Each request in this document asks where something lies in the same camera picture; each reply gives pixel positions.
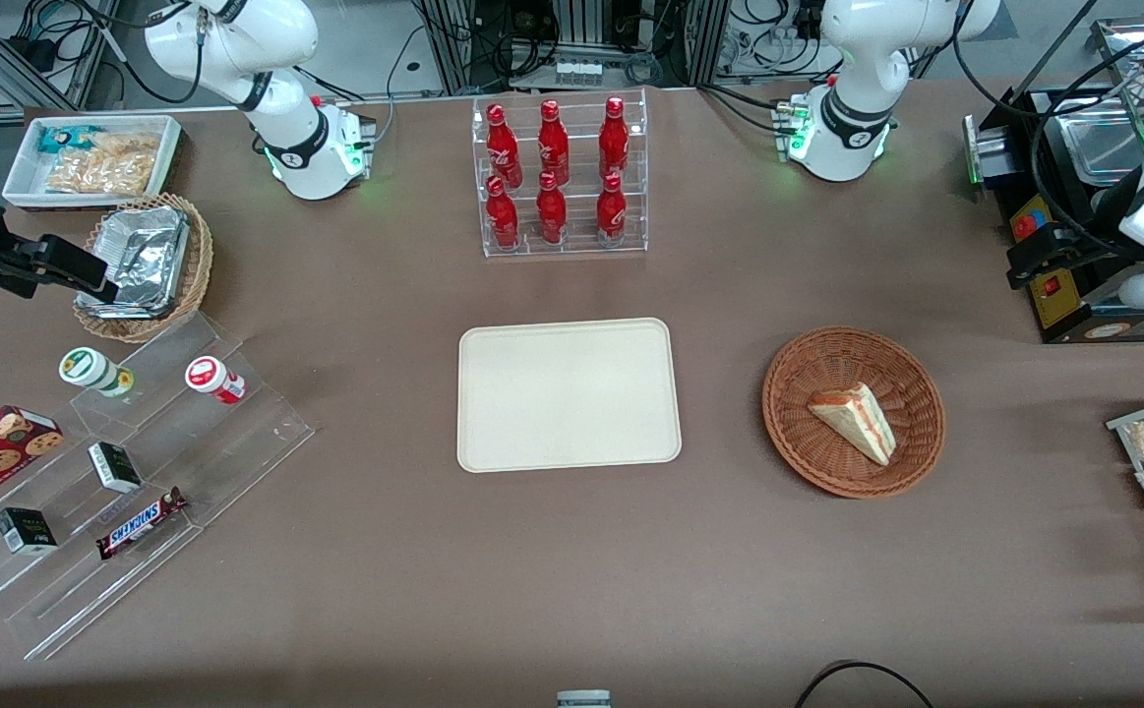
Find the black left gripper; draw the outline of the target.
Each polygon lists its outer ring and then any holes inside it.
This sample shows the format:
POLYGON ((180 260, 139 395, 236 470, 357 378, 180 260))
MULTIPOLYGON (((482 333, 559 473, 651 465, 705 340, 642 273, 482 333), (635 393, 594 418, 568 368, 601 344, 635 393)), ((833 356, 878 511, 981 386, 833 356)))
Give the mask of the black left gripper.
POLYGON ((1075 236, 1062 226, 1040 226, 1008 248, 1009 288, 1020 291, 1054 270, 1081 270, 1109 260, 1115 260, 1118 269, 1144 262, 1144 246, 1117 228, 1102 234, 1079 226, 1075 234, 1078 256, 1066 253, 1075 236))

